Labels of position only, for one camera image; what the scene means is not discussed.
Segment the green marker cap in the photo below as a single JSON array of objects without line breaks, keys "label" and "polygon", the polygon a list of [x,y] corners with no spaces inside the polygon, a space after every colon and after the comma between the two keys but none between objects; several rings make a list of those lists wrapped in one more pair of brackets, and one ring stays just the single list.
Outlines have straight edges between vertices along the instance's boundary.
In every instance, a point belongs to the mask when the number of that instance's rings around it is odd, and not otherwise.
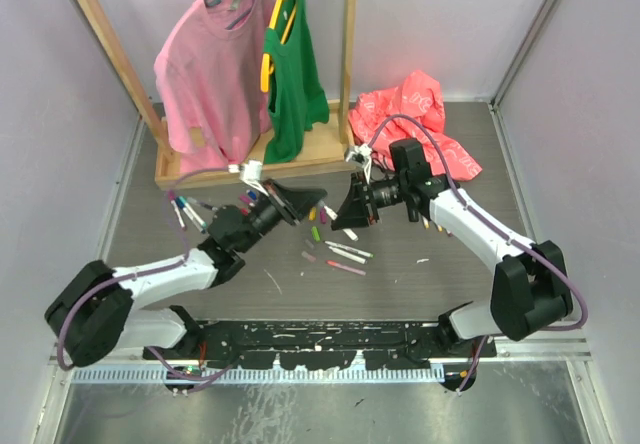
[{"label": "green marker cap", "polygon": [[314,241],[315,242],[320,242],[321,241],[321,237],[320,237],[320,233],[319,233],[318,228],[316,226],[312,226],[311,232],[312,232],[312,236],[314,238]]}]

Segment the green capped marker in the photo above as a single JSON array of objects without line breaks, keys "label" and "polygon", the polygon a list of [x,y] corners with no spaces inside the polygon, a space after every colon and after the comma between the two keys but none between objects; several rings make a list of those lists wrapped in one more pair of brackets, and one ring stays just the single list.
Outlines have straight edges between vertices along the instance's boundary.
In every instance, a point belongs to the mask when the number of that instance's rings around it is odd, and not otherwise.
[{"label": "green capped marker", "polygon": [[365,258],[373,258],[374,257],[374,254],[371,253],[371,252],[364,251],[364,250],[361,250],[361,249],[357,249],[355,247],[348,246],[348,245],[345,245],[345,244],[340,244],[340,243],[336,243],[336,242],[328,241],[328,240],[325,240],[324,243],[327,244],[330,247],[334,247],[334,248],[337,248],[337,249],[342,249],[344,251],[350,252],[352,254],[357,254],[357,255],[365,257]]}]

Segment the grey capped white marker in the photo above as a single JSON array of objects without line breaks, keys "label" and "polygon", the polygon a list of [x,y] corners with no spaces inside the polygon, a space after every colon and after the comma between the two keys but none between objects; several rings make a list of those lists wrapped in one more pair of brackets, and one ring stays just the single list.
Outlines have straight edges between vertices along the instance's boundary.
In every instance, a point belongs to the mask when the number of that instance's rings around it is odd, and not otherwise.
[{"label": "grey capped white marker", "polygon": [[346,251],[346,250],[341,249],[341,248],[330,246],[329,250],[331,252],[339,255],[339,256],[342,256],[342,257],[344,257],[346,259],[349,259],[349,260],[351,260],[353,262],[356,262],[358,264],[365,264],[367,262],[365,257],[359,256],[357,254],[351,253],[351,252]]}]

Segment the clear pink pen cap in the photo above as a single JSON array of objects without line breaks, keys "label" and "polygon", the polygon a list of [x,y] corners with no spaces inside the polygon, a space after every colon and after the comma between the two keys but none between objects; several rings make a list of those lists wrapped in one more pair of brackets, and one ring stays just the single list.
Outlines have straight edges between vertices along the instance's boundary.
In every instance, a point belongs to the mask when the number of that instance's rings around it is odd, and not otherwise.
[{"label": "clear pink pen cap", "polygon": [[312,254],[310,254],[310,253],[308,253],[306,251],[302,251],[301,252],[301,256],[304,259],[306,259],[307,261],[311,262],[311,263],[313,263],[313,262],[315,262],[317,260],[317,258],[314,255],[312,255]]}]

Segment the pink pen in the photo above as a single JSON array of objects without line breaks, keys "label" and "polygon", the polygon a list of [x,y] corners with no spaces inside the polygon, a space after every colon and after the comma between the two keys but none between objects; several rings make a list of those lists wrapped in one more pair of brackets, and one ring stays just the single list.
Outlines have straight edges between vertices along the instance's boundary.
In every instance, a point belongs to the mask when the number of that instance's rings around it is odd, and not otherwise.
[{"label": "pink pen", "polygon": [[366,271],[364,271],[364,270],[357,269],[357,268],[354,268],[354,267],[351,267],[351,266],[348,266],[348,265],[345,265],[345,264],[342,264],[342,263],[339,263],[339,262],[336,262],[336,261],[333,261],[333,260],[326,260],[325,262],[326,262],[327,265],[329,265],[332,268],[339,269],[339,270],[342,270],[342,271],[345,271],[345,272],[349,272],[349,273],[352,273],[352,274],[355,274],[355,275],[366,276],[366,274],[367,274]]}]

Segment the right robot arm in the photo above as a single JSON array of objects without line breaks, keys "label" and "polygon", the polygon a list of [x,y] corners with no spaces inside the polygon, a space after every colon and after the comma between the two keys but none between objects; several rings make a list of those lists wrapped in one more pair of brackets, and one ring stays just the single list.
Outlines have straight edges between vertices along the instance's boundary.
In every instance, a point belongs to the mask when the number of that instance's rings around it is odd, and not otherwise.
[{"label": "right robot arm", "polygon": [[451,232],[492,274],[488,299],[470,301],[441,314],[436,327],[444,354],[459,358],[474,338],[504,335],[520,341],[547,328],[573,311],[564,256],[550,241],[537,244],[512,231],[484,209],[447,174],[436,175],[416,139],[390,146],[392,174],[371,178],[372,150],[366,145],[346,151],[358,165],[350,188],[331,226],[335,230],[368,227],[381,209],[405,205],[412,222],[420,219]]}]

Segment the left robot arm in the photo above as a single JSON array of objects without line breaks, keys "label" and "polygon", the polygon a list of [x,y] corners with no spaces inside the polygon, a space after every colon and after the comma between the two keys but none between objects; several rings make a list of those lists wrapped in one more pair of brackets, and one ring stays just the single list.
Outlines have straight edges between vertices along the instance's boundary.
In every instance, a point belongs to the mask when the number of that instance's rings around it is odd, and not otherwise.
[{"label": "left robot arm", "polygon": [[58,339],[60,367],[88,367],[129,348],[166,350],[178,360],[194,357],[204,342],[200,325],[181,306],[154,310],[152,304],[229,282],[244,267],[243,254],[278,224],[299,224],[327,195],[322,188],[290,188],[273,179],[261,186],[252,208],[217,208],[205,240],[177,257],[122,268],[87,263],[44,314]]}]

